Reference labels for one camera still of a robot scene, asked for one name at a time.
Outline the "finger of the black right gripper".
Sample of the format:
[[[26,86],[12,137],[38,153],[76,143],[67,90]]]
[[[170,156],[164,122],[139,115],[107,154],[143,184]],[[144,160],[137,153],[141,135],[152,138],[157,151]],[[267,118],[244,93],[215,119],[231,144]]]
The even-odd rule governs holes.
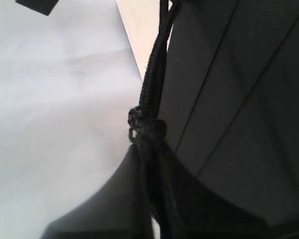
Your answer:
[[[15,0],[15,2],[40,14],[49,16],[59,0]]]

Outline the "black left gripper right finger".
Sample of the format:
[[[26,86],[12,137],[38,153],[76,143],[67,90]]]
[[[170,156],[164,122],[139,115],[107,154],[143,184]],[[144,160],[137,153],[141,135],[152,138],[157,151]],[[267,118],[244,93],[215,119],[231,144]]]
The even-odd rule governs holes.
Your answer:
[[[200,183],[164,143],[160,171],[165,192],[167,225],[162,239],[299,239],[299,220],[270,227],[221,198]]]

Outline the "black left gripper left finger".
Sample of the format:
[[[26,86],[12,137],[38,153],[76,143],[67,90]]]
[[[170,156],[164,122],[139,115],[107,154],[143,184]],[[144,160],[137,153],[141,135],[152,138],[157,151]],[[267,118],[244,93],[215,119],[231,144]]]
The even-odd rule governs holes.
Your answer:
[[[43,239],[150,239],[144,164],[131,145],[112,177],[86,202],[51,222]]]

